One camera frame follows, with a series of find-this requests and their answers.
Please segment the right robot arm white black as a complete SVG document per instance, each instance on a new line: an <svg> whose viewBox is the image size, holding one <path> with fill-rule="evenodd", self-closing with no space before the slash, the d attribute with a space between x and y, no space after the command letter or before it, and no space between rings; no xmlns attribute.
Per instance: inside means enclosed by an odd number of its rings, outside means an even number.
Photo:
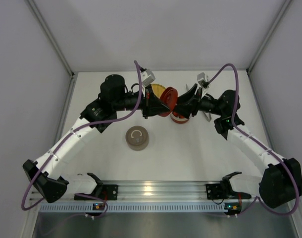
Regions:
<svg viewBox="0 0 302 238"><path fill-rule="evenodd" d="M294 200L297 207L302 196L300 163L294 158L285 159L249 132L237 115L240 107L237 90L226 90L218 99L204 96L201 91L194 85L179 96L173 112L185 118L195 116L198 111L217 115L214 120L217 133L243 152L261 174L256 177L233 172L224 176L226 195L255 196L271 209Z"/></svg>

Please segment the red sausage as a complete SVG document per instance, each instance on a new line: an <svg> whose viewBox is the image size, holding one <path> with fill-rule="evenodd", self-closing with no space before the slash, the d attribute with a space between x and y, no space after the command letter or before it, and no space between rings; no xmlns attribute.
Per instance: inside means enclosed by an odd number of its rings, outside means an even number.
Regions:
<svg viewBox="0 0 302 238"><path fill-rule="evenodd" d="M178 118L184 118L182 115L179 115L179 114L177 114L177 113L173 113L173 115L175 116L175 117L178 117Z"/></svg>

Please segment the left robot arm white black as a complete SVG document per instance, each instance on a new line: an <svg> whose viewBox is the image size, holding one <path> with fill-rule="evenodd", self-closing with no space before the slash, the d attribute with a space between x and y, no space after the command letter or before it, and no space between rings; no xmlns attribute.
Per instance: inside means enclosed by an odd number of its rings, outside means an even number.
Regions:
<svg viewBox="0 0 302 238"><path fill-rule="evenodd" d="M151 86L138 79L136 93L127 90L125 79L119 74L109 75L100 86L98 98L80 113L70 130L44 155L23 164L30 183L48 203L58 201L66 194L76 197L99 197L102 181L93 173L71 177L64 169L76 154L92 139L101 135L109 125L128 119L135 111L143 117L167 114L172 110L168 103L154 95Z"/></svg>

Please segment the steel bowl red rim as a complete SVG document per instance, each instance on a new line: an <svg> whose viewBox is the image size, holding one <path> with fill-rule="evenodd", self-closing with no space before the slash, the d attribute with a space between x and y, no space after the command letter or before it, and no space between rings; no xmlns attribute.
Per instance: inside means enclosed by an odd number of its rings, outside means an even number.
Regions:
<svg viewBox="0 0 302 238"><path fill-rule="evenodd" d="M189 121L188 118L178 118L178 117L175 117L173 115L174 112L171 112L170 113L170 118L177 124L184 124L184 123L187 123Z"/></svg>

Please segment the red round lid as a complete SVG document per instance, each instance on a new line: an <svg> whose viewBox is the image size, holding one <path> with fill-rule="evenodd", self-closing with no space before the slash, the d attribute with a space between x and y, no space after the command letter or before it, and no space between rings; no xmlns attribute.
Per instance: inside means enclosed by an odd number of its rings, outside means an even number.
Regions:
<svg viewBox="0 0 302 238"><path fill-rule="evenodd" d="M167 117L173 111L178 99L178 92L173 87L166 88L161 94L160 100L169 108L168 112L161 113L161 117Z"/></svg>

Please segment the metal tongs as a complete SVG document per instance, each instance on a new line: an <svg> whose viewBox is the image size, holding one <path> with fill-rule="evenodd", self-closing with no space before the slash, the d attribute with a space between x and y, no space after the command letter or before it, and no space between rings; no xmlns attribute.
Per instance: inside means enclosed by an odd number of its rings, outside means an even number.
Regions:
<svg viewBox="0 0 302 238"><path fill-rule="evenodd" d="M189 86L186 84L185 85L186 91L189 91ZM202 112L202 114L204 115L204 118L208 121L211 122L212 120L212 116L211 113L206 113L206 112Z"/></svg>

